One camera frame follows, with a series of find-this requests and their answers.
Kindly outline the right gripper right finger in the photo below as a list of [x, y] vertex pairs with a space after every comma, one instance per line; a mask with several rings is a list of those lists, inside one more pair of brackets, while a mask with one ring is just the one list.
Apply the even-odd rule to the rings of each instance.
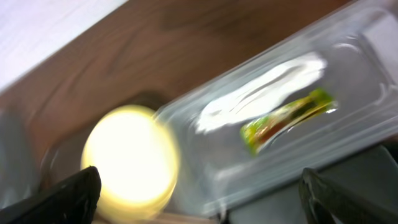
[[336, 182], [319, 175], [315, 169], [305, 168], [298, 191], [307, 223], [397, 223], [397, 213], [360, 197]]

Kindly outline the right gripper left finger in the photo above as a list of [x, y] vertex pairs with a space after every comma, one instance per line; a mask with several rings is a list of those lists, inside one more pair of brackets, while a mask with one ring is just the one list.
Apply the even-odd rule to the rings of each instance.
[[1, 210], [1, 224], [90, 224], [101, 192], [95, 166]]

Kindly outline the green snack wrapper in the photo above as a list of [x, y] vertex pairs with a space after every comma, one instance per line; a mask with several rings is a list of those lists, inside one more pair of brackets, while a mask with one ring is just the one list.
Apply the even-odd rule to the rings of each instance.
[[328, 92], [319, 88], [303, 98], [245, 124], [240, 129], [240, 135], [249, 152], [256, 156], [265, 147], [272, 145], [281, 134], [308, 119], [331, 113], [336, 109], [336, 100]]

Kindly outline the white napkin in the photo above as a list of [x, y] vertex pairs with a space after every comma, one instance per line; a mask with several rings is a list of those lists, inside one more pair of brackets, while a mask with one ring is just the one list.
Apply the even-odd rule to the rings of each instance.
[[328, 62], [316, 52], [280, 63], [231, 93], [209, 102], [195, 124], [207, 133], [266, 114], [323, 76]]

